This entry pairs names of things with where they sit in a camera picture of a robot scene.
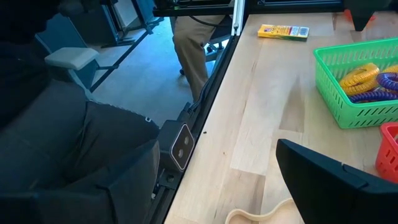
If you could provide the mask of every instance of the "yellow box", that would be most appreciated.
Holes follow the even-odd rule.
[[[306,41],[309,32],[308,27],[263,24],[257,34],[259,37]]]

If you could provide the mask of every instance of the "green plastic basket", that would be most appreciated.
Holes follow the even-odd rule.
[[[315,49],[316,83],[341,128],[362,128],[398,121],[398,100],[352,103],[338,82],[366,63],[380,70],[398,64],[398,38]]]

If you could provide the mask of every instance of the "khaki pants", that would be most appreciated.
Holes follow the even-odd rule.
[[[224,16],[195,16],[204,22],[219,24]],[[174,27],[174,47],[189,82],[193,100],[197,101],[207,82],[206,55],[203,47],[216,28],[203,25],[188,16],[178,17]]]

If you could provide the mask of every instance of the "wooden table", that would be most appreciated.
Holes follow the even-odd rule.
[[[261,24],[306,26],[310,37],[258,38]],[[250,15],[165,223],[221,224],[234,208],[266,213],[290,197],[275,158],[279,138],[377,175],[379,129],[337,126],[316,89],[312,52],[397,34],[394,12],[377,13],[363,32],[340,13]],[[266,223],[303,221],[292,205]]]

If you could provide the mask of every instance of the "red basket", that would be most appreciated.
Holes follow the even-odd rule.
[[[398,122],[384,123],[381,134],[376,169],[381,178],[398,183]]]

